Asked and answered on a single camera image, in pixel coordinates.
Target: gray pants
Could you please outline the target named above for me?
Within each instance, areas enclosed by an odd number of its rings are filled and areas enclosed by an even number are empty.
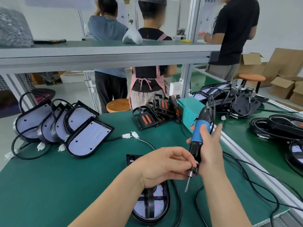
[[[237,73],[237,70],[239,68],[240,64],[234,64],[234,65],[212,65],[209,64],[206,68],[206,72],[219,77],[226,81],[232,81],[233,77]]]
[[[152,102],[154,95],[159,94],[164,96],[163,90],[156,92],[136,92],[131,91],[131,107],[134,110],[136,107],[147,106],[148,102]]]

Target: person's right hand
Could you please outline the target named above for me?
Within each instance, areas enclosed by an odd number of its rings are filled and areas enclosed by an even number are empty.
[[[206,125],[202,125],[200,128],[201,137],[203,139],[203,145],[201,147],[201,163],[199,165],[199,174],[201,177],[213,172],[225,174],[224,161],[222,156],[222,148],[219,143],[222,131],[222,124],[216,127],[213,135],[211,136],[206,129]]]

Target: blue screwdriver grip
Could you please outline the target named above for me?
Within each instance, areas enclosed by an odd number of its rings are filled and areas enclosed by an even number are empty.
[[[207,122],[205,120],[197,120],[194,132],[192,134],[191,141],[197,141],[197,142],[203,143],[201,133],[200,133],[200,127],[203,124],[206,124],[206,129],[208,130],[208,132],[210,132],[210,123],[209,122]]]

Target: blue shirt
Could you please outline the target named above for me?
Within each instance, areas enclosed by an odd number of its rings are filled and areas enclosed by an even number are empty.
[[[89,31],[99,41],[121,41],[127,31],[127,27],[116,19],[91,16],[89,19]],[[126,78],[125,68],[102,68],[95,69],[95,71]]]

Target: electric screwdriver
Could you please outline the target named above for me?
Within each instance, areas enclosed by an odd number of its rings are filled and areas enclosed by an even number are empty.
[[[205,106],[199,113],[198,117],[196,118],[197,121],[196,121],[194,132],[192,134],[192,138],[191,138],[191,142],[190,142],[190,146],[189,146],[189,152],[195,158],[197,167],[192,166],[189,169],[185,193],[188,190],[189,180],[191,179],[191,177],[193,175],[198,174],[199,164],[201,162],[200,151],[201,151],[201,147],[203,145],[203,140],[202,140],[201,133],[200,133],[200,127],[203,124],[206,124],[206,129],[208,130],[208,132],[210,132],[210,129],[211,129],[210,125],[213,122],[212,114],[213,114],[212,109],[208,106]]]

